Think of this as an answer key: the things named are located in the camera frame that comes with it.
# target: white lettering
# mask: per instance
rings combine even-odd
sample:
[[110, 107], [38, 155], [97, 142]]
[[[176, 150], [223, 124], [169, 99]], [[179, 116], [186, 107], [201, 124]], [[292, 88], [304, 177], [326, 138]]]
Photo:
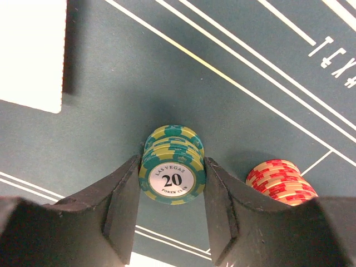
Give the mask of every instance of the white lettering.
[[347, 70], [348, 68], [351, 68], [352, 66], [355, 66], [355, 65], [356, 65], [355, 58], [351, 58], [351, 60], [344, 67], [342, 67], [341, 69], [339, 69], [337, 71], [334, 71], [332, 73], [332, 75], [335, 75], [335, 78], [339, 78], [340, 75], [343, 74], [343, 72], [345, 70]]
[[330, 36], [328, 36], [327, 38], [325, 38], [325, 41], [320, 46], [318, 46], [316, 49], [311, 51], [311, 53], [308, 56], [311, 57], [313, 54], [317, 53], [320, 49], [322, 49], [328, 43], [332, 43], [332, 42], [334, 42], [334, 40]]
[[347, 83], [345, 83], [345, 86], [347, 86], [347, 88], [351, 88], [354, 85], [356, 85], [356, 76], [353, 78], [348, 78]]
[[328, 58], [323, 58], [322, 63], [320, 64], [323, 68], [328, 67], [332, 62], [330, 60], [332, 60], [334, 57], [336, 57], [338, 54], [345, 54], [346, 50], [343, 48], [340, 48], [339, 50], [337, 50], [335, 53], [333, 53], [330, 57]]

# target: poker chip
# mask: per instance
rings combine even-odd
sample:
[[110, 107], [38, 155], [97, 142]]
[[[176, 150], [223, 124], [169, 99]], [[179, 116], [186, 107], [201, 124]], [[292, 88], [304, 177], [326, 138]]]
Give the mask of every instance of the poker chip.
[[205, 187], [202, 154], [200, 138], [191, 129], [177, 125], [158, 128], [146, 141], [139, 172], [142, 190], [151, 199], [170, 205], [193, 200]]
[[287, 160], [269, 160], [254, 167], [246, 184], [274, 200], [291, 206], [299, 205], [318, 194], [299, 169]]
[[201, 157], [204, 157], [204, 147], [199, 136], [192, 129], [181, 125], [165, 125], [157, 128], [146, 140], [145, 150], [149, 149], [154, 142], [167, 137], [181, 137], [199, 150]]

